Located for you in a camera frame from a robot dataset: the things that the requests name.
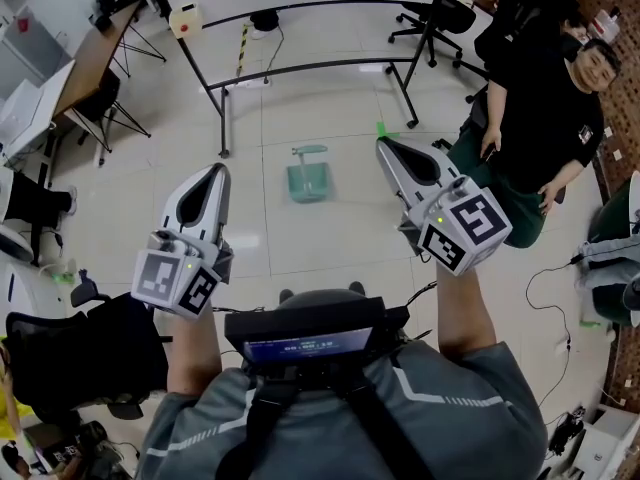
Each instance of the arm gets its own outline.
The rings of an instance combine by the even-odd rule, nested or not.
[[[76,473],[78,472],[78,468],[82,464],[82,458],[74,457],[71,459],[69,464],[65,466],[61,473],[57,473],[56,476],[58,480],[73,480],[75,478]]]
[[[579,160],[571,160],[560,169],[555,178],[538,190],[538,194],[544,194],[544,200],[540,203],[543,215],[547,215],[551,210],[558,191],[576,179],[582,171],[584,171],[582,163]]]
[[[480,157],[484,156],[487,148],[491,144],[495,144],[496,151],[500,151],[500,147],[502,146],[502,132],[500,131],[500,126],[502,125],[502,118],[504,117],[506,104],[507,89],[494,81],[490,81],[489,89],[487,91],[489,125],[484,134],[484,138],[482,139]]]
[[[438,265],[437,278],[440,353],[455,361],[468,352],[495,345],[496,333],[475,270],[455,277]]]
[[[176,317],[167,391],[200,396],[221,371],[218,333],[211,306],[207,303],[196,321]]]
[[[13,397],[13,376],[11,375],[9,367],[5,365],[5,368],[7,368],[7,370],[4,374],[4,379],[2,380],[2,386],[4,389],[5,404],[7,406],[7,419],[9,420],[9,425],[11,425],[16,436],[19,436],[22,432],[22,426],[20,425],[20,416],[18,414],[16,399]]]

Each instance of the black t-shirt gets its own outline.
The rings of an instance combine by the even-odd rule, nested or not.
[[[512,59],[491,73],[508,91],[494,165],[517,190],[537,192],[571,160],[589,165],[604,118],[598,94],[575,86],[559,52],[528,50]]]

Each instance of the forearm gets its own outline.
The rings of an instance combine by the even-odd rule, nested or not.
[[[167,391],[200,396],[221,371],[218,334],[209,304],[196,321],[176,317]]]
[[[553,178],[552,183],[559,190],[576,179],[582,171],[584,171],[582,164],[578,160],[571,160],[560,169],[556,177]]]
[[[16,399],[13,397],[13,392],[7,390],[4,392],[4,398],[7,406],[7,420],[13,431],[18,435],[22,432],[22,426],[20,425],[20,415],[18,414]]]
[[[475,271],[455,277],[438,265],[437,277],[440,353],[456,360],[467,352],[495,345],[496,333]]]
[[[507,90],[496,82],[489,82],[489,88],[487,90],[489,128],[500,129],[506,105]]]

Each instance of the white box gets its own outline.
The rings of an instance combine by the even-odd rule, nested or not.
[[[0,141],[5,147],[16,140],[33,121],[42,91],[23,80],[0,110]]]

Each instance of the small screen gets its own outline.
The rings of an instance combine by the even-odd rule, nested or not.
[[[355,331],[335,332],[304,338],[247,341],[245,355],[256,363],[291,361],[310,357],[324,357],[364,350],[371,335],[371,327]]]

